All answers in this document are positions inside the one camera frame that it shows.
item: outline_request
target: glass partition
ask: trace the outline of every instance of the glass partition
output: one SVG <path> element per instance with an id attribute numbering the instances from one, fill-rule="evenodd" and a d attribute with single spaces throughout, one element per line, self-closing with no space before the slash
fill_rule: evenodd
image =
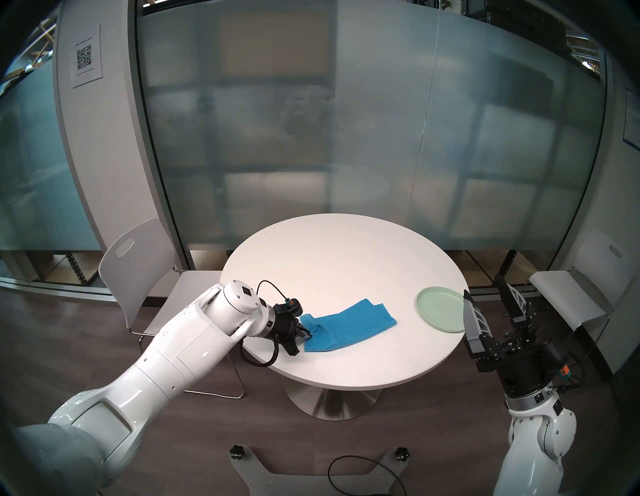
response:
<path id="1" fill-rule="evenodd" d="M 52 67 L 0 96 L 0 276 L 86 284 L 102 252 L 60 138 Z"/>
<path id="2" fill-rule="evenodd" d="M 604 83 L 505 29 L 391 0 L 199 2 L 138 28 L 159 173 L 197 268 L 274 222 L 348 212 L 469 250 L 452 258 L 483 260 L 479 285 L 520 250 L 526 282 L 582 198 Z"/>

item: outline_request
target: round table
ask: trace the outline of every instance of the round table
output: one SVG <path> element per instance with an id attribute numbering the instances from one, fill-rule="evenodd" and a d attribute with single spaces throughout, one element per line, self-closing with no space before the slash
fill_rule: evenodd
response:
<path id="1" fill-rule="evenodd" d="M 280 350 L 271 368 L 284 376 L 292 401 L 320 419 L 350 419 L 367 411 L 384 388 L 427 373 L 464 336 L 431 327 L 415 302 L 429 286 L 468 290 L 455 263 L 420 234 L 373 217 L 315 214 L 270 225 L 229 257 L 220 282 L 231 279 L 254 289 L 269 280 L 314 317 L 368 298 L 374 305 L 384 303 L 396 319 L 390 329 L 334 351 L 306 353 L 302 343 L 296 356 Z M 268 284 L 259 296 L 270 305 L 283 302 Z M 267 339 L 247 338 L 244 347 L 261 362 L 273 353 Z"/>

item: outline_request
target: green plate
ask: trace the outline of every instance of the green plate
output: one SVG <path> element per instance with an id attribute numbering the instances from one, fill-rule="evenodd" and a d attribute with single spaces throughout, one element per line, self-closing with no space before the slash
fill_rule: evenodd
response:
<path id="1" fill-rule="evenodd" d="M 463 332 L 463 296 L 452 289 L 432 286 L 418 293 L 416 304 L 424 320 L 444 332 Z"/>

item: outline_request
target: black knob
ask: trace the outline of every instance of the black knob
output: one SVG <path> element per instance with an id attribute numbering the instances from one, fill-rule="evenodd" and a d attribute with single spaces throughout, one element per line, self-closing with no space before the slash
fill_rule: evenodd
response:
<path id="1" fill-rule="evenodd" d="M 229 453 L 231 454 L 231 458 L 234 460 L 241 460 L 244 458 L 244 448 L 237 444 L 234 444 L 233 448 L 229 450 Z"/>
<path id="2" fill-rule="evenodd" d="M 397 461 L 407 461 L 409 458 L 409 450 L 407 448 L 398 448 L 394 453 Z"/>

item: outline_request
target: blue microfiber cloth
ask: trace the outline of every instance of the blue microfiber cloth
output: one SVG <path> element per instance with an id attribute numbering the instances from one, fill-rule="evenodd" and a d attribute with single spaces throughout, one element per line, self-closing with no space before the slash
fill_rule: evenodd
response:
<path id="1" fill-rule="evenodd" d="M 305 314 L 300 322 L 311 333 L 305 351 L 331 351 L 375 336 L 397 324 L 385 306 L 362 300 L 339 314 L 313 317 Z"/>

